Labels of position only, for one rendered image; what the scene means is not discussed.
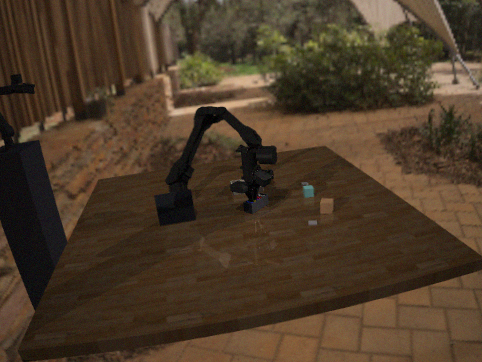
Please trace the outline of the small teal cube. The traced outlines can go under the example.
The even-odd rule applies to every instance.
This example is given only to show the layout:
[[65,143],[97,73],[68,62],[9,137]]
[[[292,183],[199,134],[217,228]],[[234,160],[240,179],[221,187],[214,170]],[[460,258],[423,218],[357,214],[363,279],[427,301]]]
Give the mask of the small teal cube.
[[312,185],[303,186],[305,198],[314,197],[314,190]]

